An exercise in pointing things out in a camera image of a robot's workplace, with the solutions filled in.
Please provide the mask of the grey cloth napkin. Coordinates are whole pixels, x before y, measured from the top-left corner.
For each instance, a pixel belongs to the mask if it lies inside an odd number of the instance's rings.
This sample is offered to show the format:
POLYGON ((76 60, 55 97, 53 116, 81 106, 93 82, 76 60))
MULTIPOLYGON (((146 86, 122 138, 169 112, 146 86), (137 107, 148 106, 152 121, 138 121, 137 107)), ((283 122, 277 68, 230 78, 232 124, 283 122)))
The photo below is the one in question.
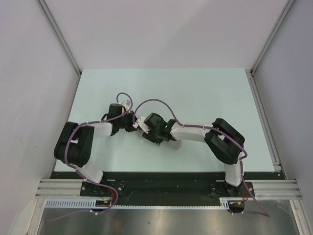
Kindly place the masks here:
POLYGON ((167 148, 178 150, 181 148, 181 141, 162 141, 161 143, 158 143, 157 146, 165 146, 167 148))

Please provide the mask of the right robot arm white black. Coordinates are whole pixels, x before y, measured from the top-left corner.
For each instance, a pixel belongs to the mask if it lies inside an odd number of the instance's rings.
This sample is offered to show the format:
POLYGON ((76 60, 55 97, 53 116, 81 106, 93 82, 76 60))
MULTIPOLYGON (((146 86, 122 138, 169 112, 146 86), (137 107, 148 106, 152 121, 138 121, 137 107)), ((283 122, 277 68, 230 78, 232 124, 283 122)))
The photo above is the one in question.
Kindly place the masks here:
POLYGON ((244 171, 242 159, 247 157, 245 138, 222 118, 211 125, 182 124, 175 119, 166 122, 151 113, 135 122, 143 131, 143 138, 159 145, 163 141, 197 141, 208 145, 214 156, 224 164, 224 188, 230 196, 243 191, 244 171))

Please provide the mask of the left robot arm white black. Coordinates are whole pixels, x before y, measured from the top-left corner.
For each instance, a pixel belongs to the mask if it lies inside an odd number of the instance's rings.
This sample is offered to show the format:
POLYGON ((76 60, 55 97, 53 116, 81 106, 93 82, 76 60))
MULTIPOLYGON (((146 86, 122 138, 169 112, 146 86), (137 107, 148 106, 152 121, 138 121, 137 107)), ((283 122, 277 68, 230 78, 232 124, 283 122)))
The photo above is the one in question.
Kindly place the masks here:
POLYGON ((103 181, 103 171, 90 159, 94 139, 110 137, 120 129, 133 132, 134 112, 129 100, 112 103, 109 111, 99 123, 79 126, 76 122, 66 122, 54 148, 53 155, 64 164, 74 167, 86 180, 92 181, 91 190, 96 195, 104 195, 108 183, 103 181))

